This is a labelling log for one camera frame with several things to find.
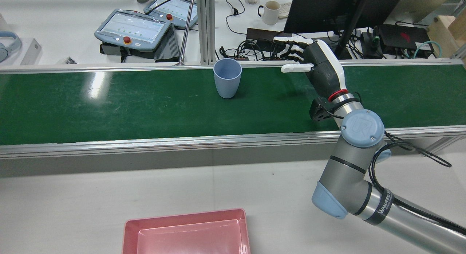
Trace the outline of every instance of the white box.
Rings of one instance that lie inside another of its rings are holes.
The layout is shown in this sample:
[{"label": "white box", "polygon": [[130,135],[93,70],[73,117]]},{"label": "white box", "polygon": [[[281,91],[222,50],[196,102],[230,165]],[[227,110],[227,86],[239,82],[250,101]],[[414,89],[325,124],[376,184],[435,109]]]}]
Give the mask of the white box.
[{"label": "white box", "polygon": [[[0,62],[0,65],[36,65],[39,62],[39,55],[42,47],[35,40],[35,38],[20,38],[21,47],[8,55],[8,57]],[[10,38],[0,41],[4,45],[9,45],[12,42]]]}]

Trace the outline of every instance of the teal cable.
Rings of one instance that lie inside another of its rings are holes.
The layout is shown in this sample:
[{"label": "teal cable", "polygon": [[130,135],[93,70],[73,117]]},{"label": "teal cable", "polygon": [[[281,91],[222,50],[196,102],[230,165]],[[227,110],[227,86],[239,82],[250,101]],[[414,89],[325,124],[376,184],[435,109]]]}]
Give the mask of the teal cable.
[{"label": "teal cable", "polygon": [[416,55],[418,54],[419,49],[421,49],[421,47],[425,45],[426,43],[433,43],[436,46],[438,46],[438,58],[442,57],[442,47],[439,45],[439,43],[436,41],[426,41],[424,43],[421,43],[421,45],[419,45],[419,47],[416,49],[416,51],[414,52],[414,55],[412,56],[413,59],[416,58]]}]

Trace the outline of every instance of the green conveyor belt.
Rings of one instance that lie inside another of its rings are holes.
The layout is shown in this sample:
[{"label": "green conveyor belt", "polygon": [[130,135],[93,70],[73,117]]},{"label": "green conveyor belt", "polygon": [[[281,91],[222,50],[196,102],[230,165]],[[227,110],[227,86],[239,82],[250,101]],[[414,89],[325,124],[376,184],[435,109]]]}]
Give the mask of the green conveyor belt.
[{"label": "green conveyor belt", "polygon": [[[350,66],[386,128],[466,125],[462,65]],[[244,68],[232,99],[211,69],[0,74],[0,145],[337,130],[312,122],[303,73]]]}]

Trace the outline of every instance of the robotic arm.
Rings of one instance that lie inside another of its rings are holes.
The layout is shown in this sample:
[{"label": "robotic arm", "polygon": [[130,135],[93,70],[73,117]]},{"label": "robotic arm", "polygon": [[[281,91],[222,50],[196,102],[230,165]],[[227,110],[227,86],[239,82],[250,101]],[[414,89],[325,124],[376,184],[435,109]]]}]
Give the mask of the robotic arm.
[{"label": "robotic arm", "polygon": [[[374,154],[379,158],[391,155],[383,140],[382,120],[348,92],[343,68],[330,47],[321,40],[310,41],[300,56],[302,63],[284,65],[281,71],[305,72],[321,96],[311,106],[311,117],[319,121],[331,115],[341,130],[313,193],[314,205],[338,219],[351,213],[429,252],[466,253],[464,228],[364,180]],[[290,47],[298,44],[289,38],[274,38],[274,42]]]}]

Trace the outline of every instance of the red ring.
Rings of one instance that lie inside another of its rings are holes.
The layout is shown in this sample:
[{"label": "red ring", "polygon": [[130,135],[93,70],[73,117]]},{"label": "red ring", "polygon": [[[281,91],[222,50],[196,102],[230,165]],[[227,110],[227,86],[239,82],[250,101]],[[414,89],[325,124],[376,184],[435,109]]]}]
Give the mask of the red ring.
[{"label": "red ring", "polygon": [[344,93],[344,94],[348,94],[348,90],[346,89],[341,89],[341,90],[338,90],[336,91],[335,93],[331,94],[331,96],[328,97],[328,101],[331,102],[333,101],[334,97],[338,94],[341,94],[341,93]]}]

